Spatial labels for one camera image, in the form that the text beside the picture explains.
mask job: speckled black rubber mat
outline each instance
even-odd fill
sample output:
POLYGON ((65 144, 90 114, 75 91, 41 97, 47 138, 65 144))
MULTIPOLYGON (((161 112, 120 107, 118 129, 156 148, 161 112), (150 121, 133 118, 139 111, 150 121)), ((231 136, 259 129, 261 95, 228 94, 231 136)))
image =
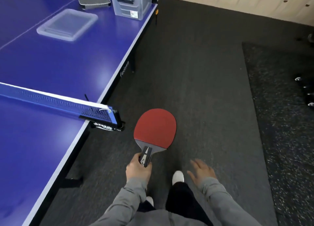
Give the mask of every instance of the speckled black rubber mat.
POLYGON ((278 225, 314 225, 314 110, 293 80, 314 69, 314 58, 242 48, 278 225))

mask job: black pants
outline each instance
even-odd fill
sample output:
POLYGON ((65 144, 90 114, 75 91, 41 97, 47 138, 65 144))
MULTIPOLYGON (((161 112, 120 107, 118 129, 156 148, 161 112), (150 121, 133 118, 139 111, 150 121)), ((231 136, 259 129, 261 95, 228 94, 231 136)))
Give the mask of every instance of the black pants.
MULTIPOLYGON (((139 204, 139 212, 152 210, 155 210, 155 208, 147 200, 139 204)), ((212 222, 195 199, 193 192, 184 182, 177 182, 170 188, 166 202, 166 210, 185 218, 202 221, 208 226, 213 226, 212 222)))

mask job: person's left hand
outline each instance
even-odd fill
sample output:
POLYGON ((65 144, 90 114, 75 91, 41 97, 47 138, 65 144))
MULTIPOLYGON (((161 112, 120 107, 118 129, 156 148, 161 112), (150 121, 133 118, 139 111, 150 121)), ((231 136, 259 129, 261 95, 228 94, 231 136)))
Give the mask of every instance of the person's left hand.
POLYGON ((133 177, 141 178, 146 181, 150 179, 150 175, 152 173, 152 163, 150 162, 148 166, 145 168, 139 163, 139 157, 141 153, 136 153, 131 160, 130 164, 127 165, 127 170, 125 174, 127 175, 127 181, 133 177))

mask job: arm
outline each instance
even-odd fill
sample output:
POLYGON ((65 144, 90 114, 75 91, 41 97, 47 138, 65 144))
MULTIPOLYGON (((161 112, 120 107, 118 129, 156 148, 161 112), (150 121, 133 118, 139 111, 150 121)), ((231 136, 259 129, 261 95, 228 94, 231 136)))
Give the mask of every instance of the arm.
POLYGON ((125 226, 134 217, 140 202, 146 200, 146 187, 152 171, 152 164, 145 168, 134 155, 127 166, 127 184, 120 190, 103 216, 90 226, 125 226))
POLYGON ((223 226, 261 226, 233 200, 216 178, 205 178, 198 188, 223 226))
POLYGON ((223 226, 261 226, 256 219, 245 212, 227 193, 224 186, 217 180, 215 172, 211 167, 208 167, 199 159, 191 160, 191 164, 196 171, 196 177, 190 171, 187 173, 194 184, 206 196, 215 216, 223 226))

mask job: gray sleeve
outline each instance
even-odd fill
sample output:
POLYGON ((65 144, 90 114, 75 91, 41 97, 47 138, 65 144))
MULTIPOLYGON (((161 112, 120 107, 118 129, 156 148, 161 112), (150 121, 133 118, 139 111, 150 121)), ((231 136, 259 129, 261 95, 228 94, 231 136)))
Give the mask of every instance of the gray sleeve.
POLYGON ((134 217, 139 203, 146 200, 146 182, 139 178, 131 178, 120 190, 113 203, 103 216, 90 226, 125 226, 134 217))
POLYGON ((233 200, 217 179, 207 177, 199 189, 223 226, 261 226, 233 200))

